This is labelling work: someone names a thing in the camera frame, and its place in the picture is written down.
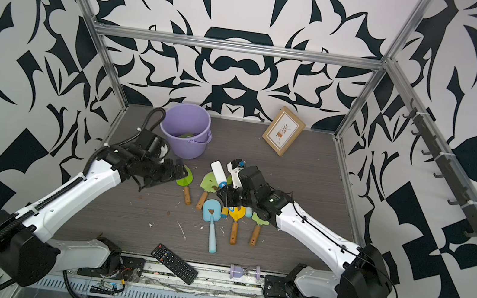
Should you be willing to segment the green pointed trowel back row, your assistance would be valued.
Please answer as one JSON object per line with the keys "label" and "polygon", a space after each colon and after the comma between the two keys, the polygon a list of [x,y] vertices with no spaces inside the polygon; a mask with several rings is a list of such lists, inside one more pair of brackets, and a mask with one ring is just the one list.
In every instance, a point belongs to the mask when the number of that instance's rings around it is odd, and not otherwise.
{"label": "green pointed trowel back row", "polygon": [[192,174],[192,171],[189,169],[189,167],[187,166],[183,166],[183,171],[185,173],[184,177],[177,180],[176,183],[177,185],[179,185],[180,187],[183,188],[183,195],[184,195],[184,202],[186,205],[190,205],[191,204],[191,191],[190,191],[190,184],[193,182],[193,174]]}

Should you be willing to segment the green pointed trowel row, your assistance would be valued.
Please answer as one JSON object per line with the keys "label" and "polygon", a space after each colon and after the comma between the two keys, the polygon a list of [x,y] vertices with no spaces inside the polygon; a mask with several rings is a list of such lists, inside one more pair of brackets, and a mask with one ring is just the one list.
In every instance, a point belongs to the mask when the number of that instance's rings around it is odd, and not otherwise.
{"label": "green pointed trowel row", "polygon": [[179,136],[179,138],[185,138],[185,139],[188,139],[188,138],[193,138],[195,135],[193,133],[189,133],[189,134],[182,134]]}
{"label": "green pointed trowel row", "polygon": [[192,174],[192,171],[189,169],[189,167],[187,166],[183,166],[183,171],[185,173],[184,177],[177,180],[176,183],[177,185],[179,185],[180,187],[183,188],[183,195],[184,195],[184,202],[186,205],[190,205],[191,204],[191,191],[190,191],[190,184],[193,182],[193,174]]}

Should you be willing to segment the white blue cleaning brush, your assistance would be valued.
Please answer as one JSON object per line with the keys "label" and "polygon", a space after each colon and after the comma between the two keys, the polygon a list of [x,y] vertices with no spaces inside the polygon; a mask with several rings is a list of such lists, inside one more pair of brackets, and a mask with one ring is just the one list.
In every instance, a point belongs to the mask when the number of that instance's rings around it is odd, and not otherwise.
{"label": "white blue cleaning brush", "polygon": [[211,169],[216,179],[217,188],[221,189],[227,185],[227,178],[223,170],[222,164],[220,161],[215,161],[211,163]]}

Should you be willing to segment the green pointed trowel front row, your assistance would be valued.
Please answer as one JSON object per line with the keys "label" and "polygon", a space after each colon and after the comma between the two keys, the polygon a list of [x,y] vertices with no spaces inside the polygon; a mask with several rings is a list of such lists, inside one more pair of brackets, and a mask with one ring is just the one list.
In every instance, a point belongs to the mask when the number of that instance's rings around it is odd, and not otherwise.
{"label": "green pointed trowel front row", "polygon": [[189,133],[189,134],[182,134],[179,136],[179,138],[185,138],[185,139],[188,139],[188,138],[193,138],[195,135],[193,133]]}

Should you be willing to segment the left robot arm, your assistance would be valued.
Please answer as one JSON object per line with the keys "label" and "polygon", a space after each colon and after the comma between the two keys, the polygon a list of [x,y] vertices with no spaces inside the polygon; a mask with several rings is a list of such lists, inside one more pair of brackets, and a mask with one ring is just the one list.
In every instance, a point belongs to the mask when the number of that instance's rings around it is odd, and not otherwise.
{"label": "left robot arm", "polygon": [[55,241],[66,222],[97,197],[133,179],[139,190],[186,177],[182,162],[168,157],[168,142],[144,122],[137,134],[97,149],[83,170],[57,190],[10,214],[0,211],[0,268],[12,284],[30,286],[48,273],[64,275],[79,268],[96,269],[107,277],[120,271],[121,249],[106,238]]}

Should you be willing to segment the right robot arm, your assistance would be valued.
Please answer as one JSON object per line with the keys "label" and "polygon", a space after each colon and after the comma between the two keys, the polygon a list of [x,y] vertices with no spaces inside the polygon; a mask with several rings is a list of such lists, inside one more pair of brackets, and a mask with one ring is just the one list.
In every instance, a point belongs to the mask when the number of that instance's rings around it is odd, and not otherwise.
{"label": "right robot arm", "polygon": [[223,168],[213,162],[217,196],[229,208],[247,207],[277,230],[289,234],[332,272],[299,264],[286,277],[267,281],[265,298],[388,298],[394,291],[382,254],[332,232],[308,214],[291,194],[271,187],[256,166]]}

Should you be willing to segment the yellow scoop trowel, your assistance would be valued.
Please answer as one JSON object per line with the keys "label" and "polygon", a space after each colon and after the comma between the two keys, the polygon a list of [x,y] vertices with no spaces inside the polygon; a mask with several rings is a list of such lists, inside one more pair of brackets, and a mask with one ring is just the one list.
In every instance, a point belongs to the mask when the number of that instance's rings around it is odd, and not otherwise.
{"label": "yellow scoop trowel", "polygon": [[238,232],[239,232],[239,220],[242,219],[245,214],[246,214],[246,208],[245,207],[230,207],[229,208],[229,216],[233,220],[233,224],[231,227],[231,234],[230,234],[230,241],[229,243],[231,245],[236,245],[237,239],[238,239]]}

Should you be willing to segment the light green square trowel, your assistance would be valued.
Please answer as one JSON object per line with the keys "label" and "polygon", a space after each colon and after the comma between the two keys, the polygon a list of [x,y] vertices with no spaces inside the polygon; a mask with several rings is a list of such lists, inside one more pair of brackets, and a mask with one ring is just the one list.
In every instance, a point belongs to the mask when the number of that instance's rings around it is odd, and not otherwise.
{"label": "light green square trowel", "polygon": [[196,209],[199,211],[203,209],[203,206],[209,196],[209,193],[215,193],[219,188],[219,183],[217,182],[217,179],[213,172],[209,172],[204,176],[200,187],[203,189],[204,192],[196,205]]}

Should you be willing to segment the light green small trowel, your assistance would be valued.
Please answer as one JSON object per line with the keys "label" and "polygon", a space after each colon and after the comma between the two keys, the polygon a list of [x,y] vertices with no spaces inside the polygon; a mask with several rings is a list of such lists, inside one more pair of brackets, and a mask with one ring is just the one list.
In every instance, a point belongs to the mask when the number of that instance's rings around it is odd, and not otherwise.
{"label": "light green small trowel", "polygon": [[268,226],[269,221],[265,221],[265,220],[261,219],[258,216],[258,214],[255,213],[255,212],[252,214],[252,220],[255,222],[255,227],[254,227],[249,245],[255,247],[258,240],[259,240],[259,236],[260,236],[260,232],[262,230],[262,227],[263,226]]}

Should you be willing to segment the light blue scoop trowel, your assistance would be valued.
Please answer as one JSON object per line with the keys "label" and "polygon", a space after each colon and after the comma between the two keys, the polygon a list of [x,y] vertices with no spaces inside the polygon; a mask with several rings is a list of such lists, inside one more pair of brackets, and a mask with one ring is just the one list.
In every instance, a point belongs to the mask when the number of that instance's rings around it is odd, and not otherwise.
{"label": "light blue scoop trowel", "polygon": [[209,253],[215,254],[217,251],[216,243],[216,230],[215,222],[219,221],[221,218],[222,207],[219,201],[217,200],[207,200],[203,205],[203,220],[209,223]]}

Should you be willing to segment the purple plastic bucket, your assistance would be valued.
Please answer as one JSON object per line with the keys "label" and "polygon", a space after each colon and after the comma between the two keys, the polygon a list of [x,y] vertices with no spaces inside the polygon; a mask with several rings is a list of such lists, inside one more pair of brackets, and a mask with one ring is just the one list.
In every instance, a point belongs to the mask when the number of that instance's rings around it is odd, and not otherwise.
{"label": "purple plastic bucket", "polygon": [[[206,151],[212,141],[211,117],[204,108],[193,104],[180,104],[166,111],[160,128],[168,139],[173,153],[181,159],[194,159]],[[179,138],[193,133],[193,138]]]}

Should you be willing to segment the purple sand timer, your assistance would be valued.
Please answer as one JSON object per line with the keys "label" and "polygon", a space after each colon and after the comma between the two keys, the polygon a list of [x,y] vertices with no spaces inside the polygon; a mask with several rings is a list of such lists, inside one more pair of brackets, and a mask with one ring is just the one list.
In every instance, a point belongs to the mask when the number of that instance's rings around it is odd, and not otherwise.
{"label": "purple sand timer", "polygon": [[242,278],[242,277],[252,277],[256,281],[261,280],[261,268],[259,266],[238,266],[237,264],[231,264],[229,268],[229,277],[231,279]]}

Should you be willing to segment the black remote control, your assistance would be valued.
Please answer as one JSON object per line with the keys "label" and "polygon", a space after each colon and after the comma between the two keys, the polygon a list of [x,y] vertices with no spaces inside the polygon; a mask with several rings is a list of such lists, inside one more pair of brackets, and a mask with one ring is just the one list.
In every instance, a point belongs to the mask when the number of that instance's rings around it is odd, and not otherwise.
{"label": "black remote control", "polygon": [[162,243],[152,250],[151,256],[187,285],[193,284],[198,277],[198,271],[192,265]]}

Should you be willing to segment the wooden picture frame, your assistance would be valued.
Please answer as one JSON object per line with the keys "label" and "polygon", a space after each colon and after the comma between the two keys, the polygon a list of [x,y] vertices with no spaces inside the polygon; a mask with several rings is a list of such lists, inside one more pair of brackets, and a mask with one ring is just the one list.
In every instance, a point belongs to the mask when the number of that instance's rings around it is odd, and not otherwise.
{"label": "wooden picture frame", "polygon": [[296,114],[283,107],[265,130],[262,138],[278,156],[283,156],[305,128],[305,123]]}

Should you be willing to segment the wall hook rail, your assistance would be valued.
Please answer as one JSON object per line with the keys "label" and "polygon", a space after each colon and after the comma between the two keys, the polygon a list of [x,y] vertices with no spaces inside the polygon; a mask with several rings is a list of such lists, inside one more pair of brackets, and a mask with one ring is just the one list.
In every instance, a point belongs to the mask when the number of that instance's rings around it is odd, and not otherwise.
{"label": "wall hook rail", "polygon": [[472,232],[467,232],[466,236],[477,238],[477,193],[473,189],[470,179],[435,125],[432,116],[413,106],[410,109],[411,112],[406,117],[412,120],[416,126],[417,130],[413,134],[421,137],[427,147],[422,154],[433,159],[440,171],[435,173],[434,177],[444,179],[454,196],[447,203],[450,206],[461,208],[472,229]]}

